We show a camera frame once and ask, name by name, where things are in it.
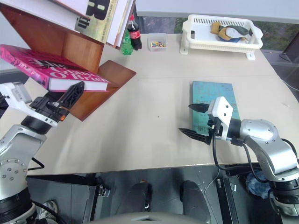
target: small plastic box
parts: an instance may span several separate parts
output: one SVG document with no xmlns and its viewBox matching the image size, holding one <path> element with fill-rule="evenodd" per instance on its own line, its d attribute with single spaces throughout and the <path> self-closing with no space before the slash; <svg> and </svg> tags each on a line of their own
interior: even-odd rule
<svg viewBox="0 0 299 224">
<path fill-rule="evenodd" d="M 166 51 L 167 49 L 166 34 L 149 34 L 148 47 L 150 51 Z"/>
</svg>

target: plastic bottle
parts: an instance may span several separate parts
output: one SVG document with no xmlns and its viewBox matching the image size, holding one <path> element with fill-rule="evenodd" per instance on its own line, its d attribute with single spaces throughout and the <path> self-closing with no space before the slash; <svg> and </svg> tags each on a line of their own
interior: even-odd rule
<svg viewBox="0 0 299 224">
<path fill-rule="evenodd" d="M 131 55 L 133 52 L 133 47 L 131 45 L 131 39 L 130 39 L 130 34 L 129 34 L 128 30 L 126 30 L 125 37 L 122 40 L 121 52 L 124 55 Z"/>
<path fill-rule="evenodd" d="M 139 26 L 134 20 L 134 16 L 131 15 L 130 21 L 128 24 L 128 31 L 130 32 L 131 44 L 135 50 L 141 49 L 142 44 L 140 40 L 140 31 Z"/>
</svg>

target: teal book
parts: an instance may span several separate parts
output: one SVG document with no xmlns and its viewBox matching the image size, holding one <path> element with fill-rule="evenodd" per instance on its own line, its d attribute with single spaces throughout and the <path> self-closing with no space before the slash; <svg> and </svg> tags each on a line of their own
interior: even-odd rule
<svg viewBox="0 0 299 224">
<path fill-rule="evenodd" d="M 221 96 L 224 96 L 233 107 L 232 118 L 240 119 L 232 84 L 193 81 L 193 104 L 210 104 L 213 99 Z M 192 130 L 196 131 L 198 134 L 208 135 L 208 120 L 209 116 L 207 113 L 192 111 Z"/>
</svg>

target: cola bottle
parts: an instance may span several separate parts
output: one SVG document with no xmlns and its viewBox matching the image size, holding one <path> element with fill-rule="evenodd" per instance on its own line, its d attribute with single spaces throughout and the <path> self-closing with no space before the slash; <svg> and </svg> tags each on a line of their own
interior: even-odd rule
<svg viewBox="0 0 299 224">
<path fill-rule="evenodd" d="M 142 44 L 140 40 L 140 31 L 139 26 L 134 20 L 134 15 L 131 15 L 130 21 L 128 24 L 128 31 L 130 33 L 131 44 L 135 50 L 141 49 Z"/>
</svg>

